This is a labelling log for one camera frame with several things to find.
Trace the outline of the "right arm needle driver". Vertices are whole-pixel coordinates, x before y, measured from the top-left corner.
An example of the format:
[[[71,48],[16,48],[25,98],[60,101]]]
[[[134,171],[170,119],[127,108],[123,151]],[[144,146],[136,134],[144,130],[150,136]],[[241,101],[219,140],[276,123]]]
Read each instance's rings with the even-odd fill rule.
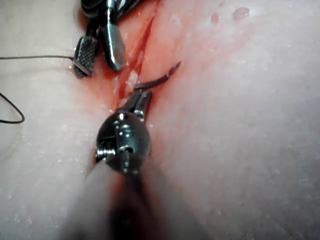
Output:
[[[81,0],[88,27],[118,25],[118,18],[131,7],[130,0]]]

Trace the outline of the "left arm needle driver jaw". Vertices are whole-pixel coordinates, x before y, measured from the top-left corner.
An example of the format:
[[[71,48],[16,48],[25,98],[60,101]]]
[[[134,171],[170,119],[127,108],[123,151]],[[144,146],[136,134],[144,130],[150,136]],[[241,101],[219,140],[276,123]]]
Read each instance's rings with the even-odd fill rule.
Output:
[[[147,117],[152,96],[153,93],[150,90],[144,90],[140,92],[140,95],[135,103],[133,110],[133,113],[139,119],[145,119]]]
[[[136,107],[141,95],[142,95],[141,90],[135,90],[132,93],[132,95],[128,98],[128,100],[125,104],[125,109],[129,112],[133,112],[135,110],[135,107]]]

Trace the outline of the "right arm needle driver jaw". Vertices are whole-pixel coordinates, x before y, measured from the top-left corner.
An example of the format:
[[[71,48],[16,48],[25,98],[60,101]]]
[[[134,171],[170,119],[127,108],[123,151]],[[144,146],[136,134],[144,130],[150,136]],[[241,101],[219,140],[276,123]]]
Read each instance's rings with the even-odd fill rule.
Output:
[[[92,75],[98,50],[97,29],[88,28],[86,34],[79,39],[74,53],[74,59],[78,63],[74,64],[74,71],[78,78]]]
[[[119,72],[125,65],[125,45],[117,25],[115,10],[107,9],[104,15],[104,22],[101,23],[101,34],[105,59],[111,70]]]

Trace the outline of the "left arm needle driver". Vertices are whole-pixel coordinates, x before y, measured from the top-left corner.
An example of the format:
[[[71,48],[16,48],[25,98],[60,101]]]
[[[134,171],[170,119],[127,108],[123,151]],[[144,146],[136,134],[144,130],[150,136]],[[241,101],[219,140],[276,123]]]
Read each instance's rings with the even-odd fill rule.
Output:
[[[150,155],[146,125],[132,112],[119,108],[101,125],[96,137],[96,162],[105,162],[123,175],[137,175]]]

